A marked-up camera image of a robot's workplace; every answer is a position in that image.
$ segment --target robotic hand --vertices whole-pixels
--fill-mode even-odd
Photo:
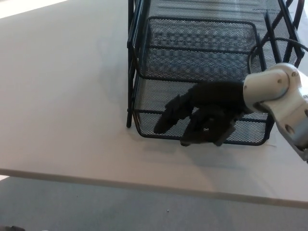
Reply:
[[[290,64],[249,74],[244,82],[197,84],[165,108],[154,132],[166,133],[189,116],[180,140],[183,146],[204,142],[220,146],[239,118],[252,112],[269,113],[292,148],[308,160],[308,77]]]

